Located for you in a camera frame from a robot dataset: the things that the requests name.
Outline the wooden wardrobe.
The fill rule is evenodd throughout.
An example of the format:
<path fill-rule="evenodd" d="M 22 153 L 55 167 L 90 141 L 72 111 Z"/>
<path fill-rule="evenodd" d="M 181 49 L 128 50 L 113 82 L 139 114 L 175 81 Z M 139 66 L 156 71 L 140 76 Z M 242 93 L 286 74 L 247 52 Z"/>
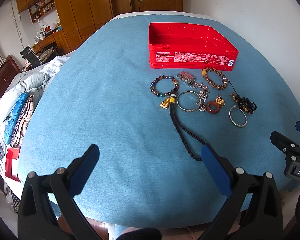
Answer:
<path fill-rule="evenodd" d="M 28 10 L 35 1 L 17 0 L 19 12 Z M 72 50 L 115 16 L 134 12 L 132 0 L 55 0 L 55 4 Z"/>

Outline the small silver bangle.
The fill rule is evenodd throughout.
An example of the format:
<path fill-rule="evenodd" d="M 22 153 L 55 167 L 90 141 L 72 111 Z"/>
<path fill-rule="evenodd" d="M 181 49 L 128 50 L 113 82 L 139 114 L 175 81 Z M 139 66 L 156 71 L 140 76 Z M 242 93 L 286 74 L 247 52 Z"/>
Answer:
<path fill-rule="evenodd" d="M 243 128 L 248 123 L 245 112 L 241 110 L 237 105 L 233 105 L 229 109 L 229 119 L 231 123 L 238 128 Z"/>

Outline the red tin box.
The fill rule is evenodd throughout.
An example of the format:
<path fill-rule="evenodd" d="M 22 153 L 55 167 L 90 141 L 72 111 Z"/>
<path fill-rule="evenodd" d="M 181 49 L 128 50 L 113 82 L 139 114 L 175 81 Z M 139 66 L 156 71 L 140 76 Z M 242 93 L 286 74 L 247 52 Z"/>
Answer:
<path fill-rule="evenodd" d="M 150 23 L 149 65 L 154 69 L 180 68 L 232 71 L 239 51 L 208 25 Z"/>

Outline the bed with piled bedding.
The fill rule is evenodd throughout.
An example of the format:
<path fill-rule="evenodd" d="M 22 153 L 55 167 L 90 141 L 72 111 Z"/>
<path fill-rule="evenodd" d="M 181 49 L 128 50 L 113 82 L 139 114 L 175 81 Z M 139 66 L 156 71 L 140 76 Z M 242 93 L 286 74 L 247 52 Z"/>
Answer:
<path fill-rule="evenodd" d="M 23 184 L 5 174 L 7 151 L 9 148 L 21 148 L 38 102 L 72 54 L 57 56 L 39 67 L 17 74 L 0 98 L 0 176 L 13 199 L 21 198 Z"/>

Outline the gold pendant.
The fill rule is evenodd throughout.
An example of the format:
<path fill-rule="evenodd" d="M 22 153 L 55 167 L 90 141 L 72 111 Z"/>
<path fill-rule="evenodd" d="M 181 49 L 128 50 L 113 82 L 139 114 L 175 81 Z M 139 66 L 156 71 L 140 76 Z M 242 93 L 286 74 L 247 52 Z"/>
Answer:
<path fill-rule="evenodd" d="M 224 99 L 221 97 L 220 94 L 217 95 L 215 102 L 217 103 L 217 105 L 219 106 L 219 108 L 222 108 L 225 106 L 225 101 Z"/>

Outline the red cardboard box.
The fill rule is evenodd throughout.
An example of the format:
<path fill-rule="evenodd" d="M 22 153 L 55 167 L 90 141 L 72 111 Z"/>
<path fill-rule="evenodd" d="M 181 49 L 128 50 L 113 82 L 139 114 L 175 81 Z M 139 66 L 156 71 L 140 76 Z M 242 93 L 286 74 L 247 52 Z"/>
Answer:
<path fill-rule="evenodd" d="M 8 148 L 5 162 L 5 176 L 17 182 L 20 181 L 18 178 L 19 152 L 19 148 Z"/>

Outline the blue table cloth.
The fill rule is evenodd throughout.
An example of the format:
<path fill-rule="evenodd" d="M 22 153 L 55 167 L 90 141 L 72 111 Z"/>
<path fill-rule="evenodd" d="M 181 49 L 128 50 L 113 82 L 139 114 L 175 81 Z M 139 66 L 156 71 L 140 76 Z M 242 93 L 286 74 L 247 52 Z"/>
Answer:
<path fill-rule="evenodd" d="M 151 22 L 208 25 L 239 51 L 226 74 L 241 96 L 257 104 L 243 128 L 229 119 L 231 90 L 221 92 L 217 114 L 178 110 L 180 122 L 235 167 L 273 174 L 279 189 L 285 157 L 270 142 L 278 131 L 300 145 L 295 123 L 300 106 L 272 65 L 246 40 L 213 20 L 183 15 L 127 16 L 109 21 L 68 59 L 39 101 L 26 130 L 18 177 L 52 174 L 83 155 L 91 144 L 100 159 L 82 193 L 82 213 L 103 222 L 136 228 L 180 228 L 210 222 L 225 202 L 208 170 L 192 159 L 161 98 L 150 90 L 160 75 L 148 62 Z"/>

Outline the black office chair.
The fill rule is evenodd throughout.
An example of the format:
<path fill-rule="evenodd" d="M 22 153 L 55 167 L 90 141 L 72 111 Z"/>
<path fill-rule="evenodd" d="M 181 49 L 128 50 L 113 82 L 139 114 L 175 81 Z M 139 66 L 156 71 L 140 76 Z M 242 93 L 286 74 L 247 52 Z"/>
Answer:
<path fill-rule="evenodd" d="M 27 46 L 20 52 L 20 55 L 30 64 L 31 68 L 36 68 L 51 61 L 57 56 L 57 52 L 54 48 L 49 48 L 38 56 L 29 46 Z"/>

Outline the large silver bangle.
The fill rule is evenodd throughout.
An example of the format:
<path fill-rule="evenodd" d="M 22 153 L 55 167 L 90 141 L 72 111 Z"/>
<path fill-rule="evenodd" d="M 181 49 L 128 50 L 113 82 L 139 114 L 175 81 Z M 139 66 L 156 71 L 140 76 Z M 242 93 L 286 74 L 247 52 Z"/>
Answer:
<path fill-rule="evenodd" d="M 202 100 L 197 92 L 186 90 L 177 96 L 177 106 L 184 112 L 196 112 L 200 109 L 201 104 Z"/>

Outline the wooden desk with shelves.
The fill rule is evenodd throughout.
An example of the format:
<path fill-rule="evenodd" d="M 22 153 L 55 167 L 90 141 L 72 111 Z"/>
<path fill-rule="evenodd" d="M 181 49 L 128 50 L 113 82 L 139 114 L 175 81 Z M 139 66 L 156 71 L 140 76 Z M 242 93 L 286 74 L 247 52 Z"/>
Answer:
<path fill-rule="evenodd" d="M 37 42 L 32 46 L 34 52 L 38 54 L 50 47 L 53 47 L 58 55 L 72 51 L 59 19 L 55 0 L 36 0 L 28 11 L 36 29 Z"/>

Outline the silver metal wristwatch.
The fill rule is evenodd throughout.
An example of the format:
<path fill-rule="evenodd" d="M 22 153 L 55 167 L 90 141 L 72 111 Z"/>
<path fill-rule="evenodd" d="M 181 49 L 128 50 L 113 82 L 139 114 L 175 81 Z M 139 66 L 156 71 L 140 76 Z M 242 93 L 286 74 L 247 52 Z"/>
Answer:
<path fill-rule="evenodd" d="M 199 88 L 198 83 L 196 83 L 195 77 L 188 72 L 178 73 L 177 78 L 193 89 Z"/>

